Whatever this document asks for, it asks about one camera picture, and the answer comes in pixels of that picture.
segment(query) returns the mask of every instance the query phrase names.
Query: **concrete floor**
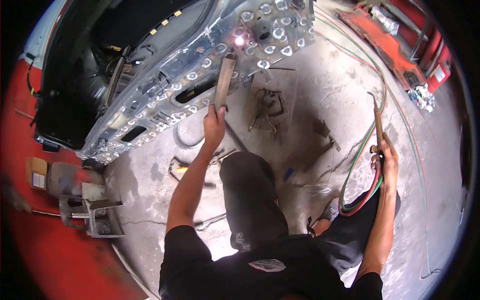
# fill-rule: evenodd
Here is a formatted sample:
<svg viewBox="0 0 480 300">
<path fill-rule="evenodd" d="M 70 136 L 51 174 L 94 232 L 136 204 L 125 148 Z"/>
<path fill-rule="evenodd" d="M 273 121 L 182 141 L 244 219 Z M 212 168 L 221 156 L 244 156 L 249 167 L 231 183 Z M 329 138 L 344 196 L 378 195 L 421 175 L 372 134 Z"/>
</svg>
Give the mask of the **concrete floor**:
<svg viewBox="0 0 480 300">
<path fill-rule="evenodd" d="M 315 29 L 360 53 L 347 39 L 323 23 L 315 21 Z M 435 93 L 433 113 L 420 111 L 371 48 L 350 30 L 347 31 L 383 68 L 387 82 L 412 128 L 428 183 L 430 266 L 431 269 L 442 269 L 456 241 L 459 223 L 460 124 L 456 117 L 455 94 L 447 81 Z M 279 203 L 287 217 L 290 233 L 301 233 L 306 231 L 308 216 L 317 217 L 328 200 L 341 189 L 373 121 L 372 98 L 366 92 L 371 91 L 380 99 L 383 84 L 373 71 L 319 37 L 316 37 L 314 45 L 274 67 L 292 68 L 299 72 L 292 125 L 283 143 L 274 142 L 268 131 L 247 131 L 251 120 L 251 112 L 246 109 L 251 99 L 248 89 L 241 88 L 228 97 L 227 120 L 246 147 L 272 165 L 277 177 L 281 178 L 288 168 L 296 170 L 287 183 L 278 184 Z M 186 142 L 202 137 L 205 113 L 203 109 L 181 123 L 180 132 Z M 301 169 L 315 159 L 325 144 L 323 137 L 312 131 L 315 119 L 325 120 L 341 151 L 333 149 L 309 172 L 302 173 Z M 399 153 L 398 192 L 402 198 L 402 207 L 395 220 L 394 245 L 382 273 L 384 299 L 419 299 L 438 275 L 420 279 L 421 275 L 429 273 L 422 258 L 426 227 L 420 179 L 407 131 L 391 99 L 387 101 L 383 125 Z M 234 146 L 226 136 L 220 148 L 228 151 Z M 177 185 L 168 176 L 168 165 L 173 156 L 191 162 L 196 153 L 197 150 L 180 150 L 170 129 L 141 148 L 122 154 L 106 171 L 110 197 L 123 202 L 118 212 L 125 237 L 116 243 L 140 279 L 155 294 L 163 260 L 168 205 Z M 347 187 L 346 199 L 353 200 L 369 188 L 373 178 L 369 161 L 368 153 L 360 157 Z M 215 182 L 217 188 L 203 191 L 195 220 L 207 220 L 225 212 L 218 168 L 209 168 L 206 181 Z M 304 190 L 297 187 L 320 182 L 328 182 L 332 191 L 308 198 Z M 198 234 L 209 247 L 214 260 L 235 252 L 230 247 L 230 231 L 225 219 L 199 228 Z M 349 270 L 342 276 L 346 286 L 351 285 L 355 274 L 356 270 Z"/>
</svg>

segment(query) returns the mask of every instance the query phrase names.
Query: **fire extinguisher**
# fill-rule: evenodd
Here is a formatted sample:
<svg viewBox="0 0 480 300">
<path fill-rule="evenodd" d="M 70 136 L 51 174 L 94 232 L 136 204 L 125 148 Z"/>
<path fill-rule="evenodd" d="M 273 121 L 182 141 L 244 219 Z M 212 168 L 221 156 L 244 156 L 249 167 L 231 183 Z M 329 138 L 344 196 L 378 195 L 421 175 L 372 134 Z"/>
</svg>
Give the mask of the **fire extinguisher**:
<svg viewBox="0 0 480 300">
<path fill-rule="evenodd" d="M 442 60 L 437 64 L 433 71 L 428 75 L 427 83 L 430 93 L 434 93 L 445 80 L 450 77 L 450 63 L 447 60 Z"/>
</svg>

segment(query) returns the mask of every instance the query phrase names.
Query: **man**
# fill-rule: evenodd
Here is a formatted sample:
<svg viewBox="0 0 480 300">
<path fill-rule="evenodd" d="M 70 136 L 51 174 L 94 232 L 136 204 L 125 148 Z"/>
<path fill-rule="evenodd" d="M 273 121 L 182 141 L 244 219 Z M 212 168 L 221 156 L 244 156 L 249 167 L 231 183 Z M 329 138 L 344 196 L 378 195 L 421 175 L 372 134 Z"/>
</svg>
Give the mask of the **man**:
<svg viewBox="0 0 480 300">
<path fill-rule="evenodd" d="M 288 235 L 287 221 L 276 204 L 274 174 L 264 159 L 245 152 L 227 157 L 220 178 L 230 242 L 239 252 L 213 262 L 193 228 L 193 215 L 208 164 L 225 135 L 225 107 L 216 113 L 215 106 L 209 106 L 204 130 L 205 143 L 168 210 L 162 299 L 382 298 L 380 273 L 392 248 L 393 222 L 400 207 L 398 155 L 386 134 L 381 145 L 384 181 L 377 193 L 350 217 L 320 219 L 315 237 Z M 352 287 L 345 288 L 339 274 L 360 261 Z"/>
</svg>

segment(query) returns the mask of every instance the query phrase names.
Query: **yellow sticker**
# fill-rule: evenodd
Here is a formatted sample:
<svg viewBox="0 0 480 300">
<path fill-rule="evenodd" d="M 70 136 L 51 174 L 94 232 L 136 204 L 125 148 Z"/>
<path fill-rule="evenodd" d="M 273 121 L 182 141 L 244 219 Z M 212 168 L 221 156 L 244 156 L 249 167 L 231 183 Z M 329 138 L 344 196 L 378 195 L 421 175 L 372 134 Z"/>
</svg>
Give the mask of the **yellow sticker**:
<svg viewBox="0 0 480 300">
<path fill-rule="evenodd" d="M 120 47 L 117 47 L 117 46 L 114 46 L 114 45 L 110 45 L 109 48 L 110 48 L 110 49 L 113 49 L 113 50 L 115 50 L 115 51 L 120 51 L 120 50 L 121 50 Z"/>
</svg>

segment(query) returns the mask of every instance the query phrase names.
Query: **label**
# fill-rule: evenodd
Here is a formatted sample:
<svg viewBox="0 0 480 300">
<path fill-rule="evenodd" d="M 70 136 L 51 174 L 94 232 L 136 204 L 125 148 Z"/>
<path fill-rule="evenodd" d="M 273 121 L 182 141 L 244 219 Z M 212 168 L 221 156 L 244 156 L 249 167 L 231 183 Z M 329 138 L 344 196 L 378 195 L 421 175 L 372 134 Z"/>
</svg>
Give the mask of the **label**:
<svg viewBox="0 0 480 300">
<path fill-rule="evenodd" d="M 45 176 L 37 174 L 37 173 L 32 173 L 32 185 L 36 186 L 38 188 L 45 188 Z"/>
<path fill-rule="evenodd" d="M 437 79 L 438 83 L 442 82 L 445 78 L 445 72 L 442 70 L 441 64 L 438 64 L 435 70 L 433 70 L 433 75 Z"/>
</svg>

